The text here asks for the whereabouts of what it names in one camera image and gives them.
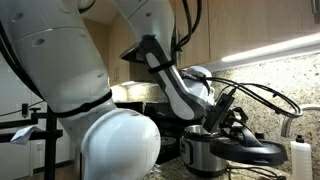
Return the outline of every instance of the granite countertop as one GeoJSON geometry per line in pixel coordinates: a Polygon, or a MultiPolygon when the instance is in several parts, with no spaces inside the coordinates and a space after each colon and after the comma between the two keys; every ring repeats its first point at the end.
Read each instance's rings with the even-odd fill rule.
{"type": "MultiPolygon", "coordinates": [[[[230,165],[233,166],[240,166],[240,167],[250,167],[249,165],[229,162],[230,165]]],[[[285,176],[287,180],[291,180],[291,176],[288,173],[285,173],[283,171],[271,168],[271,167],[263,167],[265,169],[271,170],[272,172],[275,172],[278,176],[285,176]]],[[[200,178],[192,173],[190,173],[185,166],[183,165],[183,162],[179,159],[173,159],[171,161],[168,161],[164,164],[161,164],[160,173],[149,173],[147,174],[142,180],[177,180],[177,179],[187,179],[187,180],[205,180],[205,178],[200,178]]],[[[265,180],[268,178],[264,178],[263,176],[250,172],[248,170],[232,170],[231,174],[232,180],[252,180],[252,179],[258,179],[258,180],[265,180]]],[[[229,180],[228,173],[225,173],[224,175],[217,177],[217,178],[211,178],[212,180],[229,180]]]]}

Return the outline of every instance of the white bottle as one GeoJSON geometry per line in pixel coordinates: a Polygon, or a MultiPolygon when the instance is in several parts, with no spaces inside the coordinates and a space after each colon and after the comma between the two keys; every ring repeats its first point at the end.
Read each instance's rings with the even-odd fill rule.
{"type": "Polygon", "coordinates": [[[311,146],[301,135],[291,141],[292,174],[294,180],[312,180],[311,146]]]}

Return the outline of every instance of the rice cooker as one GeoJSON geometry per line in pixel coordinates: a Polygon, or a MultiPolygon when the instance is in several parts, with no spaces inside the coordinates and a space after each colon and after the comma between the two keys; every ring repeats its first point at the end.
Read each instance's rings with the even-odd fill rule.
{"type": "Polygon", "coordinates": [[[181,160],[191,173],[199,177],[217,177],[226,172],[226,160],[210,153],[210,140],[214,135],[202,125],[193,125],[184,129],[180,139],[181,160]]]}

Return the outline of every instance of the upper cabinet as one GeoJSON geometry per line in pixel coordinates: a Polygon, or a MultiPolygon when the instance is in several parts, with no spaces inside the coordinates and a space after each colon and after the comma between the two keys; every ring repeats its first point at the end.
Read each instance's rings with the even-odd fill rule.
{"type": "Polygon", "coordinates": [[[129,37],[129,26],[121,14],[118,14],[110,25],[108,67],[110,86],[129,80],[129,62],[119,57],[128,49],[129,37]]]}
{"type": "Polygon", "coordinates": [[[109,26],[89,19],[83,19],[83,22],[85,23],[89,34],[107,67],[109,63],[109,26]]]}
{"type": "Polygon", "coordinates": [[[137,39],[121,14],[118,14],[110,25],[109,34],[109,76],[110,86],[127,81],[153,82],[152,76],[144,64],[125,61],[120,55],[137,39]]]}
{"type": "MultiPolygon", "coordinates": [[[[197,1],[188,0],[192,24],[197,15],[197,1]]],[[[186,13],[182,0],[170,1],[176,18],[178,39],[188,34],[186,13]]],[[[208,0],[202,0],[202,15],[198,28],[193,33],[191,40],[182,48],[182,54],[177,58],[177,67],[186,68],[192,65],[200,65],[210,61],[208,0]]]]}
{"type": "Polygon", "coordinates": [[[211,60],[319,32],[310,1],[210,0],[211,60]]]}

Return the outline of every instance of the bottle cap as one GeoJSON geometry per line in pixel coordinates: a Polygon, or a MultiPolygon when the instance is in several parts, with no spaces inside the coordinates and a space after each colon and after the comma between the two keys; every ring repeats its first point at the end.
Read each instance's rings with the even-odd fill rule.
{"type": "Polygon", "coordinates": [[[264,139],[264,133],[263,132],[256,132],[256,133],[254,133],[254,136],[257,139],[264,139]]]}
{"type": "Polygon", "coordinates": [[[297,135],[296,142],[304,143],[304,139],[302,138],[302,135],[300,134],[297,135]]]}

